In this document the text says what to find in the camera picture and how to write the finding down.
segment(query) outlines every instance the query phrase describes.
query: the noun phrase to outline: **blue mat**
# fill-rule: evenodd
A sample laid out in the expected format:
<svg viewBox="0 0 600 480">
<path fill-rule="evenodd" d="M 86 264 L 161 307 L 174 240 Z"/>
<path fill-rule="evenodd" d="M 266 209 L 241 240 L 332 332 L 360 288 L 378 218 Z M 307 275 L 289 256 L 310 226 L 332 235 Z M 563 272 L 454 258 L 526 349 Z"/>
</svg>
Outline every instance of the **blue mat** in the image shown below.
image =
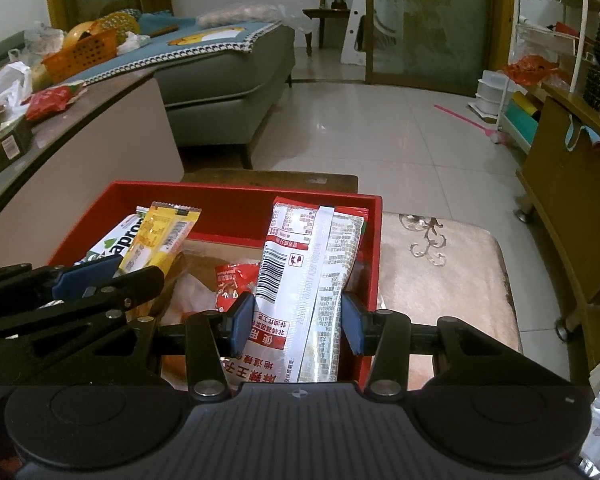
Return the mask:
<svg viewBox="0 0 600 480">
<path fill-rule="evenodd" d="M 235 50 L 250 52 L 255 41 L 280 26 L 279 23 L 245 22 L 224 27 L 202 29 L 195 18 L 174 18 L 156 14 L 143 14 L 138 20 L 141 34 L 149 34 L 170 25 L 179 30 L 153 38 L 137 50 L 93 66 L 68 79 L 84 79 L 93 84 L 125 72 L 177 59 Z"/>
</svg>

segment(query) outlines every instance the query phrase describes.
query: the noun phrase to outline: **tile floor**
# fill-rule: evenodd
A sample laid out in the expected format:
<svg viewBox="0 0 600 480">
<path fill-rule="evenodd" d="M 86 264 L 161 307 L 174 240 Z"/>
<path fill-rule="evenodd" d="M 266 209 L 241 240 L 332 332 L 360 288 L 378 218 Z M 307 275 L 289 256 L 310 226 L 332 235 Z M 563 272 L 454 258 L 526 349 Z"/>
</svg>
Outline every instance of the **tile floor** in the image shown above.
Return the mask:
<svg viewBox="0 0 600 480">
<path fill-rule="evenodd" d="M 525 354 L 568 378 L 567 345 L 553 330 L 564 272 L 544 229 L 529 228 L 512 213 L 523 195 L 515 176 L 523 154 L 433 106 L 479 121 L 467 102 L 408 88 L 295 83 L 273 110 L 253 165 L 356 174 L 360 192 L 381 195 L 387 211 L 453 218 L 491 231 L 506 261 Z"/>
<path fill-rule="evenodd" d="M 313 81 L 364 81 L 365 67 L 340 63 L 340 48 L 315 48 L 308 57 L 306 49 L 296 48 L 296 66 L 291 77 Z"/>
</svg>

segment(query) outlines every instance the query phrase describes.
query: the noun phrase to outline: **caster wheel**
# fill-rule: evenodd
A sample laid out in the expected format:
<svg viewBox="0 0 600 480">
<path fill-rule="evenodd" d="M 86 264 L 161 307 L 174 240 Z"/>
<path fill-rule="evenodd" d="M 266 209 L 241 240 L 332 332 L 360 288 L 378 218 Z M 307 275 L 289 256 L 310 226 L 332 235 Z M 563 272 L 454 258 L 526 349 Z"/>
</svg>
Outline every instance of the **caster wheel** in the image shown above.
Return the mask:
<svg viewBox="0 0 600 480">
<path fill-rule="evenodd" d="M 568 343 L 573 338 L 573 332 L 569 332 L 563 319 L 559 319 L 555 322 L 555 333 L 557 334 L 558 339 L 563 343 Z"/>
<path fill-rule="evenodd" d="M 516 209 L 513 214 L 516 216 L 518 220 L 520 220 L 523 224 L 531 224 L 534 220 L 533 212 L 525 213 L 522 209 Z"/>
</svg>

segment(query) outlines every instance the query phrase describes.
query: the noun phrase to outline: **ribbed gray plate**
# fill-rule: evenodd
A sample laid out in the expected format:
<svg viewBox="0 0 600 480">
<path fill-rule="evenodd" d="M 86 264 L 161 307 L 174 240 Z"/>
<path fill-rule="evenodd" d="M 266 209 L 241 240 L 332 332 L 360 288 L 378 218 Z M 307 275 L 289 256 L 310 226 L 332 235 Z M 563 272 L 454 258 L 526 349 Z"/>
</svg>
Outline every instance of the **ribbed gray plate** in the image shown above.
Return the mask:
<svg viewBox="0 0 600 480">
<path fill-rule="evenodd" d="M 480 472 L 433 449 L 402 409 L 352 384 L 244 384 L 196 407 L 157 452 L 113 470 L 71 474 L 29 464 L 18 480 L 571 480 L 564 466 L 526 476 Z"/>
</svg>

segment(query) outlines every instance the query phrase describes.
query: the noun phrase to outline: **barcode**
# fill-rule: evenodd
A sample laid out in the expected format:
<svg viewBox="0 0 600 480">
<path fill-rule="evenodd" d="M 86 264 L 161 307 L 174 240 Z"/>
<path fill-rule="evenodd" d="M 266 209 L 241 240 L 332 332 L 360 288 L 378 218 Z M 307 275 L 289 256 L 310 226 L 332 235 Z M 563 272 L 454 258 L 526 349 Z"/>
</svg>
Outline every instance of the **barcode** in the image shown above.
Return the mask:
<svg viewBox="0 0 600 480">
<path fill-rule="evenodd" d="M 271 303 L 276 302 L 285 264 L 285 254 L 269 248 L 264 249 L 258 275 L 258 285 L 256 286 L 256 298 L 263 298 Z"/>
<path fill-rule="evenodd" d="M 167 236 L 164 240 L 164 243 L 162 244 L 162 249 L 165 251 L 169 251 L 169 249 L 171 249 L 171 246 L 175 243 L 176 238 L 178 237 L 178 235 L 182 232 L 182 230 L 187 226 L 188 222 L 176 222 L 173 225 L 173 229 L 171 229 L 171 232 L 169 233 L 169 236 Z"/>
<path fill-rule="evenodd" d="M 20 149 L 12 135 L 2 141 L 2 147 L 9 160 L 20 155 Z"/>
</svg>

